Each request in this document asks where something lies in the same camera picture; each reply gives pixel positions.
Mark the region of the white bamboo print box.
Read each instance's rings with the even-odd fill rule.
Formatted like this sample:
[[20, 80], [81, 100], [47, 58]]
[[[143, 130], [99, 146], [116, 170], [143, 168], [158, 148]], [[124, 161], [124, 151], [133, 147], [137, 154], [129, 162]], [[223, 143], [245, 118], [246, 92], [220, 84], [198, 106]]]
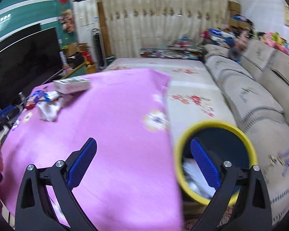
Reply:
[[82, 77], [72, 77], [54, 81], [54, 88], [62, 94], [74, 94], [91, 88], [91, 80]]

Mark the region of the blue white powder sachet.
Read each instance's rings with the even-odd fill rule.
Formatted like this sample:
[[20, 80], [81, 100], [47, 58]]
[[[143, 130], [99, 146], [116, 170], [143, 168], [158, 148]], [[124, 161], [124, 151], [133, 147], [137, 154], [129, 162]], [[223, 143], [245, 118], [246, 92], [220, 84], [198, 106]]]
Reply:
[[34, 103], [37, 103], [38, 101], [50, 102], [50, 98], [48, 97], [48, 93], [46, 93], [42, 90], [35, 91], [32, 94], [31, 99]]

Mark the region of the yellow rim trash bin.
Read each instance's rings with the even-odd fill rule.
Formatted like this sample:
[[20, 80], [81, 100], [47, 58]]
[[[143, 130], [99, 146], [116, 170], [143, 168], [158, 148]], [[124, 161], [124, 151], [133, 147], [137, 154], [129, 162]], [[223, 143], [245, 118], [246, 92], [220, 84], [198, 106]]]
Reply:
[[245, 171], [256, 165], [258, 160], [252, 143], [236, 126], [210, 120], [187, 128], [174, 149], [176, 177], [185, 195], [207, 206], [218, 190], [207, 184], [191, 154], [191, 141], [194, 138], [199, 139], [220, 171], [219, 189], [227, 182], [222, 170], [224, 166]]

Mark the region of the pink floral tablecloth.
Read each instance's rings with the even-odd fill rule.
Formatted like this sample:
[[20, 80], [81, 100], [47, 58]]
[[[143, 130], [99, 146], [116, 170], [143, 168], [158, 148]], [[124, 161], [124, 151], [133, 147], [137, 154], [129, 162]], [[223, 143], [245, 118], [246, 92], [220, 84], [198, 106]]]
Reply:
[[55, 122], [24, 112], [1, 148], [2, 201], [15, 214], [29, 164], [65, 160], [87, 139], [97, 153], [73, 194], [99, 230], [181, 230], [181, 197], [165, 110], [170, 76], [148, 68], [89, 74], [91, 88]]

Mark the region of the crumpled white paper towel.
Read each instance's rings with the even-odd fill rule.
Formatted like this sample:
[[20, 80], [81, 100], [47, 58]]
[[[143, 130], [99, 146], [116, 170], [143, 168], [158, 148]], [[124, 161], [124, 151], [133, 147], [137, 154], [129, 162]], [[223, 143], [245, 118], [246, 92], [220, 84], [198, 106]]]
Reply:
[[67, 106], [73, 99], [72, 95], [64, 95], [52, 102], [38, 102], [36, 107], [38, 115], [43, 121], [55, 122], [62, 108]]

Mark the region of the floral bed mattress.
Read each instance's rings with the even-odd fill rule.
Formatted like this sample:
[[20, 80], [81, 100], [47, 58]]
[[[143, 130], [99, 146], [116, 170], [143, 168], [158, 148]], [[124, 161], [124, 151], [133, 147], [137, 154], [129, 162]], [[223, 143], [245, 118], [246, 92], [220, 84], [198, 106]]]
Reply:
[[236, 126], [226, 101], [204, 64], [183, 59], [117, 59], [106, 70], [151, 68], [170, 76], [165, 96], [173, 143], [184, 130], [205, 120]]

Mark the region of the red flat packet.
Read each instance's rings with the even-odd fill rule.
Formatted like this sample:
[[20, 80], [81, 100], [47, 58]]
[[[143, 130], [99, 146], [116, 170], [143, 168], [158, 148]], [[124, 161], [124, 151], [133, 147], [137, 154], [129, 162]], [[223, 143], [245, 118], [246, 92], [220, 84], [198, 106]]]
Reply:
[[36, 106], [36, 103], [33, 101], [26, 102], [24, 108], [27, 110], [31, 110]]

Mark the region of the beige sofa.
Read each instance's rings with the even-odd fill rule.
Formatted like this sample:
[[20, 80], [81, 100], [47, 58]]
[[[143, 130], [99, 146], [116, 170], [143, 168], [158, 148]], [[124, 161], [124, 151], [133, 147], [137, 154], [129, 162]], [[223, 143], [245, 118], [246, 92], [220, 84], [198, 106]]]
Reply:
[[254, 146], [277, 224], [289, 211], [289, 55], [256, 39], [239, 63], [227, 48], [206, 44], [203, 51], [238, 128]]

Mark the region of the black tower fan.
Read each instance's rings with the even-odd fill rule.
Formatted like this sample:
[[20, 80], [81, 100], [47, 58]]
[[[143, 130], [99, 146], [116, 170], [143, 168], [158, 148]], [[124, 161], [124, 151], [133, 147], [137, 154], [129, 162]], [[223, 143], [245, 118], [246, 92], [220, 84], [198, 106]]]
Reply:
[[103, 45], [103, 39], [101, 36], [101, 31], [98, 28], [91, 30], [92, 43], [94, 46], [95, 57], [97, 59], [98, 69], [104, 70], [107, 67], [107, 62], [105, 58], [105, 51]]

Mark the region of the large black television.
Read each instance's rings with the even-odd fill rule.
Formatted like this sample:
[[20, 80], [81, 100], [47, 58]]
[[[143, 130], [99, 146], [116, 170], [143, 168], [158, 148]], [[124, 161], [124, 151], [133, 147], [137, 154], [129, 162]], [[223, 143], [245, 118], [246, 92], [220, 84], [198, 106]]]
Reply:
[[22, 93], [29, 96], [62, 71], [60, 45], [55, 27], [28, 35], [0, 51], [0, 110]]

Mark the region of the pile of plush toys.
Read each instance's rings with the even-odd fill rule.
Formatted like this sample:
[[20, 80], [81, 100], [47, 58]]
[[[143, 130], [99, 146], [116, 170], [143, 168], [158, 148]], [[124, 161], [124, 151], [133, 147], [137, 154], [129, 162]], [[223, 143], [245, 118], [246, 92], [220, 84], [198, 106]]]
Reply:
[[278, 32], [258, 32], [257, 37], [268, 46], [289, 55], [289, 41], [282, 38]]

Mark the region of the artificial flower decoration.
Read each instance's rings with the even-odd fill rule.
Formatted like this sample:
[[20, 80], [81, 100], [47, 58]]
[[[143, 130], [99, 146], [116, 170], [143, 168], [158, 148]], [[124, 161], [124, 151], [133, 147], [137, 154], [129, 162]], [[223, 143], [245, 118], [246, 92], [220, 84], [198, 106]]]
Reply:
[[75, 21], [73, 11], [71, 9], [64, 10], [58, 17], [59, 23], [62, 25], [62, 30], [67, 33], [75, 31]]

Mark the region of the cream embroidered curtain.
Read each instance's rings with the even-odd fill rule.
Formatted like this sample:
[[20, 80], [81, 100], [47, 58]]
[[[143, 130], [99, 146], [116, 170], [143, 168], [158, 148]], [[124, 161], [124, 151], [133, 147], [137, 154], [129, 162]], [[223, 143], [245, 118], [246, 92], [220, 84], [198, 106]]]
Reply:
[[188, 37], [195, 43], [208, 28], [224, 26], [229, 0], [98, 0], [112, 53], [138, 57], [142, 48], [162, 48]]

